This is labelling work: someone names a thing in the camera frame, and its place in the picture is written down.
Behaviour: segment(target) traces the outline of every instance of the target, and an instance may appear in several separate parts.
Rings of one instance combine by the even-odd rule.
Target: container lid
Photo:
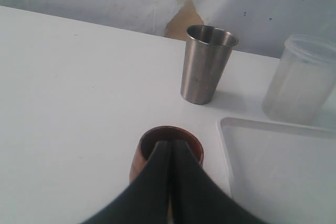
[[[328,40],[294,34],[285,41],[285,46],[292,54],[309,62],[336,65],[336,44]]]

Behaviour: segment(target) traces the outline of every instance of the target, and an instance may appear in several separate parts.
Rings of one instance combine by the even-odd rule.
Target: brown cup
[[[155,144],[158,141],[185,140],[198,163],[203,166],[204,152],[199,140],[190,132],[174,126],[158,126],[148,130],[140,138],[139,144],[134,154],[131,170],[130,183],[140,174],[147,163]],[[171,218],[171,206],[169,205],[168,217]]]

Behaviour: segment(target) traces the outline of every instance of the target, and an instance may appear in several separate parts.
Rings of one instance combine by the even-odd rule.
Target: stainless steel cup
[[[195,25],[187,29],[181,95],[188,102],[211,102],[238,39],[228,31]]]

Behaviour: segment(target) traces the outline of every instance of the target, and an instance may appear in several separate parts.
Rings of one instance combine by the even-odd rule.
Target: white tray
[[[336,132],[224,118],[232,198],[270,223],[336,223]]]

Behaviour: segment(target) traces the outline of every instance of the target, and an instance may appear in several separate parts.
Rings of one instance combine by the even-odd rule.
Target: plastic container
[[[262,103],[263,111],[271,120],[309,124],[335,85],[336,44],[291,35],[285,47]]]

